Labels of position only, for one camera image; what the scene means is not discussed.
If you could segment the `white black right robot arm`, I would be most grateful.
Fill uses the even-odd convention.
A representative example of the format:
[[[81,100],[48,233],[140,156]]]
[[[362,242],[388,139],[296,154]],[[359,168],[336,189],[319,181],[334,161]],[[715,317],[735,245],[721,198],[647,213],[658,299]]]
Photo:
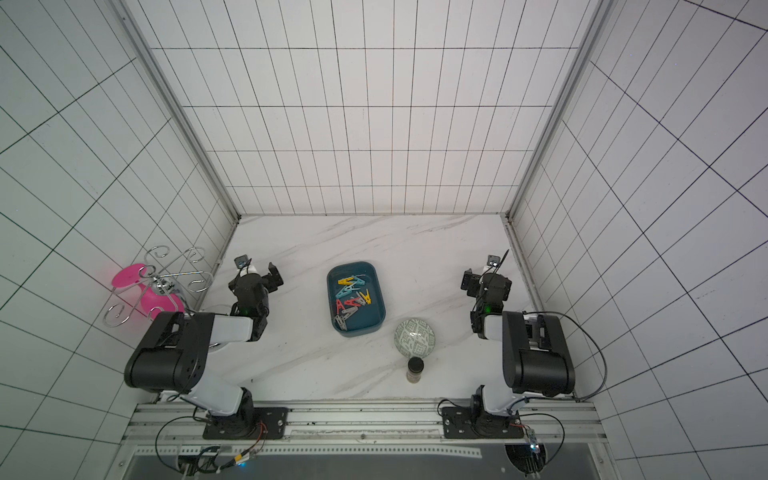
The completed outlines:
[[[536,396],[553,399],[574,391],[575,369],[560,319],[506,310],[511,286],[491,268],[463,273],[460,288],[475,299],[472,332],[501,343],[502,380],[479,386],[466,407],[438,408],[447,439],[521,439],[527,428],[520,408]]]

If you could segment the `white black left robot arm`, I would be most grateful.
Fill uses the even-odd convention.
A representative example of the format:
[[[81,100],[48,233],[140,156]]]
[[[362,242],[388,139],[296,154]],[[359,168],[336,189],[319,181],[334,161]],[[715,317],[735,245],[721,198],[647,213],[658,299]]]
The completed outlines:
[[[268,323],[269,294],[284,280],[270,263],[264,275],[245,255],[228,287],[236,302],[228,315],[162,312],[127,362],[124,381],[153,393],[169,391],[207,413],[206,440],[281,439],[288,409],[257,407],[251,392],[206,369],[210,349],[258,341]]]

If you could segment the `teal plastic storage box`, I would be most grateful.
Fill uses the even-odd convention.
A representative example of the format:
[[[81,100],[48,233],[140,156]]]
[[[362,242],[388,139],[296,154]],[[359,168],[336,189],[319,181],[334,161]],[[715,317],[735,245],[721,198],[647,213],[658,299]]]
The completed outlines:
[[[326,276],[331,326],[344,337],[376,332],[386,306],[375,267],[365,261],[332,268]]]

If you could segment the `teal clothespin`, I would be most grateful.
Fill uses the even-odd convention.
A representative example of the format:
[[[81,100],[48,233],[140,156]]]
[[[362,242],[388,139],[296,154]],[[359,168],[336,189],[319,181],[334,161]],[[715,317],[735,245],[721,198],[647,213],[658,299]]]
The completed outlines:
[[[360,290],[361,288],[359,286],[345,285],[335,294],[335,297],[337,299],[346,298],[350,295],[356,295]]]

